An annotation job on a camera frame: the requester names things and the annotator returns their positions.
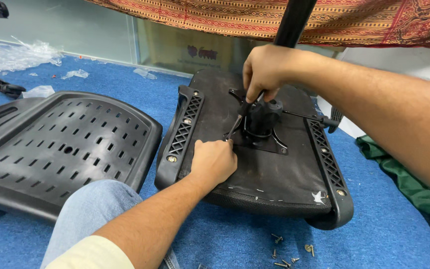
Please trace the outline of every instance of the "floor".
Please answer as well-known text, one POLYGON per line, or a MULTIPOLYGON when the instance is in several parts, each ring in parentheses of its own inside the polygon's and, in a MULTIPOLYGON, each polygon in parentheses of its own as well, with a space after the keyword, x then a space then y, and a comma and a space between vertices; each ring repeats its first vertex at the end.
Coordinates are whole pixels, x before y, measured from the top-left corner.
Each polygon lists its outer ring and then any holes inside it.
MULTIPOLYGON (((145 111, 166 131, 175 110, 177 87, 188 85, 189 79, 154 73, 157 79, 151 80, 133 69, 65 57, 60 67, 42 64, 2 78, 27 89, 51 85, 56 91, 108 95, 145 111), (79 69, 89 76, 60 78, 79 69)), ((0 94, 0 105, 9 101, 0 94)), ((278 255, 301 258, 299 268, 430 268, 430 217, 423 217, 409 203, 376 162, 362 157, 354 138, 342 130, 328 138, 354 201, 352 221, 336 230, 321 231, 302 219, 252 215, 201 202, 172 245, 181 266, 273 268, 275 244, 270 234, 275 233, 284 238, 277 246, 278 255), (305 251, 305 244, 314 245, 315 257, 305 251)), ((156 193, 154 176, 153 163, 140 192, 144 199, 156 193)), ((51 231, 50 224, 0 211, 0 268, 38 268, 51 231)))

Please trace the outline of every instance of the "screwdriver handle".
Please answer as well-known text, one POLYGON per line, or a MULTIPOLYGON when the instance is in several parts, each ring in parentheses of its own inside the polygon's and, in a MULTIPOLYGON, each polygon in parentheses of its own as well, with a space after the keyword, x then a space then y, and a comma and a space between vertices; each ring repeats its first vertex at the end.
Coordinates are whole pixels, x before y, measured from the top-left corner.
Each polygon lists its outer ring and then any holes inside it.
MULTIPOLYGON (((265 90, 261 90, 260 94, 258 94, 258 97, 256 100, 258 100, 258 98, 260 98, 260 96, 265 92, 265 90)), ((242 106, 238 109, 238 115, 245 117, 248 114, 248 110, 250 109, 251 105, 253 105, 255 102, 253 103, 249 103, 247 102, 247 99, 243 100, 242 102, 242 106)))

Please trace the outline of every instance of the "blue jeans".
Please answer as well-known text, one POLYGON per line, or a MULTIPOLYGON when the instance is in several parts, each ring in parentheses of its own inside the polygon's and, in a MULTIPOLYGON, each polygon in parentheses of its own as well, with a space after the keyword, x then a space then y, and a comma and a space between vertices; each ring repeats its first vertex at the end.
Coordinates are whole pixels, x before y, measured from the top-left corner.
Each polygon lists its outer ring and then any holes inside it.
MULTIPOLYGON (((133 189, 116 180, 99 180, 80 188, 67 199, 57 218, 41 269, 141 201, 133 189)), ((159 268, 180 269, 172 248, 159 268)))

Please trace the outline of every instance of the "red patterned cloth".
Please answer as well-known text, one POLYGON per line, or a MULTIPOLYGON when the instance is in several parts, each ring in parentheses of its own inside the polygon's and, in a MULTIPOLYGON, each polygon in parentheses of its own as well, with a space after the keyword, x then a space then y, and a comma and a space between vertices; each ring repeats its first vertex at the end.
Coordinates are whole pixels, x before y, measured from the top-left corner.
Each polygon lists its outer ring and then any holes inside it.
MULTIPOLYGON (((287 0, 87 0, 142 19, 271 41, 287 0)), ((301 44, 430 47, 430 0, 318 0, 301 44)))

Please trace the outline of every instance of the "plastic packaging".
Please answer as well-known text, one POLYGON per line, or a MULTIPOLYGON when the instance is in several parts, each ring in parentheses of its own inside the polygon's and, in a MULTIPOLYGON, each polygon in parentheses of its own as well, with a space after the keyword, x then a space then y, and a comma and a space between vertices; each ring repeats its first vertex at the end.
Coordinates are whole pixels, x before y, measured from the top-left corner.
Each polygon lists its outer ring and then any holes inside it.
POLYGON ((44 63, 61 66, 63 55, 49 46, 49 43, 39 40, 32 45, 21 41, 19 43, 21 46, 0 43, 0 71, 25 70, 44 63))
POLYGON ((29 97, 48 97, 49 95, 54 93, 54 89, 52 86, 37 86, 36 88, 33 88, 29 91, 23 91, 22 97, 23 98, 29 98, 29 97))
POLYGON ((134 70, 134 73, 139 74, 140 76, 143 76, 144 78, 157 79, 157 76, 152 75, 151 73, 149 73, 148 70, 145 70, 145 69, 136 68, 134 70))
POLYGON ((76 70, 76 71, 69 71, 65 76, 62 76, 61 78, 62 79, 66 79, 66 78, 70 78, 70 77, 73 77, 73 76, 79 76, 79 77, 86 78, 86 77, 89 76, 89 73, 87 73, 86 71, 84 71, 82 69, 79 69, 79 70, 76 70))

